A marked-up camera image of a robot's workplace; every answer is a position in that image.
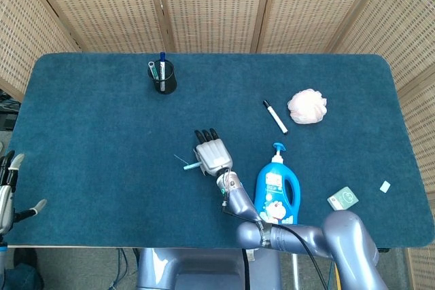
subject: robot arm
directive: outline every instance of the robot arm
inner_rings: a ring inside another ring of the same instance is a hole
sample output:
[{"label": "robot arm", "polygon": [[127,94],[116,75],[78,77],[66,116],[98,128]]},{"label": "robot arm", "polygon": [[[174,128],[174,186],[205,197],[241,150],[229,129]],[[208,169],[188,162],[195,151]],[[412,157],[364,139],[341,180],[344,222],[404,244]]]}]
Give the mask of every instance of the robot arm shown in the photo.
[{"label": "robot arm", "polygon": [[40,200],[35,207],[16,213],[14,208],[14,193],[18,180],[18,170],[24,160],[24,154],[18,154],[14,159],[15,152],[11,151],[0,158],[0,289],[4,286],[5,258],[7,243],[3,237],[17,223],[28,217],[38,214],[47,200]]},{"label": "robot arm", "polygon": [[250,222],[237,230],[239,244],[245,249],[266,247],[288,253],[307,254],[297,233],[313,255],[333,259],[343,289],[386,289],[376,269],[379,253],[361,219],[350,211],[334,211],[323,228],[304,225],[276,226],[264,222],[246,194],[237,174],[231,171],[232,159],[215,130],[203,134],[195,131],[200,141],[195,154],[204,173],[217,177],[224,195],[224,211]]}]

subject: floor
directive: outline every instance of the floor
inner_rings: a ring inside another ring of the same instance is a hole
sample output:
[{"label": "floor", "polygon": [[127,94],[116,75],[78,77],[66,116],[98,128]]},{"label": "floor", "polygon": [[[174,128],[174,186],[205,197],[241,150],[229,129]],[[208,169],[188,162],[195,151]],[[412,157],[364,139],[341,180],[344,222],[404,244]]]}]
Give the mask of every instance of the floor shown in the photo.
[{"label": "floor", "polygon": [[[11,138],[10,132],[0,132],[0,141],[5,148]],[[12,267],[12,253],[9,251],[7,268]],[[116,249],[77,248],[77,249],[37,249],[39,270],[43,276],[46,290],[109,289],[118,270],[118,253]],[[128,272],[117,290],[135,289],[137,268],[131,249],[126,249]],[[321,283],[311,260],[304,255],[299,258],[299,278],[301,289],[321,289]],[[320,270],[327,280],[330,261],[317,260]],[[389,289],[409,289],[408,271],[403,249],[392,249],[382,253],[378,271]],[[283,290],[293,289],[292,265],[288,254],[281,254],[281,273]],[[331,289],[336,289],[335,277],[331,278]]]}]

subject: green card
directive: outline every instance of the green card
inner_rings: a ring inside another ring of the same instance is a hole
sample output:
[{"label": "green card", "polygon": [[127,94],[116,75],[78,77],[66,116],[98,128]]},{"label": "green card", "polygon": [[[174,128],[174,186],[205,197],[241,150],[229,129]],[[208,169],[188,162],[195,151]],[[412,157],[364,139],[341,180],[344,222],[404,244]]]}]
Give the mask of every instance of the green card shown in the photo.
[{"label": "green card", "polygon": [[358,203],[358,199],[349,187],[344,187],[329,197],[328,202],[335,211],[339,211],[347,210],[352,205]]}]

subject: blue bottle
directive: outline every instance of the blue bottle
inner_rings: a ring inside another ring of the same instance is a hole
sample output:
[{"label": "blue bottle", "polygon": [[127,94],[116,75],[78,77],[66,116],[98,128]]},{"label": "blue bottle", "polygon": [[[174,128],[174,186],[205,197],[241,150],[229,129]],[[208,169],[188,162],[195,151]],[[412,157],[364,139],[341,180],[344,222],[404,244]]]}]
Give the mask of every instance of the blue bottle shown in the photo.
[{"label": "blue bottle", "polygon": [[[283,164],[281,151],[284,145],[274,143],[277,153],[272,162],[258,174],[255,207],[265,222],[276,224],[297,224],[300,206],[300,186],[296,175]],[[287,184],[292,194],[285,190]]]}]

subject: woven screen panel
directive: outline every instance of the woven screen panel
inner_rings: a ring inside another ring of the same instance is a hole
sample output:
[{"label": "woven screen panel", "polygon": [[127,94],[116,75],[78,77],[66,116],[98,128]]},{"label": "woven screen panel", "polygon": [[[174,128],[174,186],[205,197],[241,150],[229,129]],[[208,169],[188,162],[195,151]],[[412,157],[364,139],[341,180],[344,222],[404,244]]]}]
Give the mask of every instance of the woven screen panel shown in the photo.
[{"label": "woven screen panel", "polygon": [[40,0],[0,0],[0,76],[21,96],[42,54],[78,50]]},{"label": "woven screen panel", "polygon": [[425,190],[435,192],[435,83],[401,105]]},{"label": "woven screen panel", "polygon": [[268,0],[260,52],[323,52],[355,0]]},{"label": "woven screen panel", "polygon": [[164,49],[152,0],[53,0],[59,16],[96,52]]},{"label": "woven screen panel", "polygon": [[[431,201],[430,209],[435,220],[435,201]],[[435,242],[426,247],[409,249],[408,252],[414,289],[435,290]]]},{"label": "woven screen panel", "polygon": [[167,0],[178,52],[249,52],[260,0]]},{"label": "woven screen panel", "polygon": [[435,61],[434,0],[370,0],[337,52],[382,54],[401,89]]}]

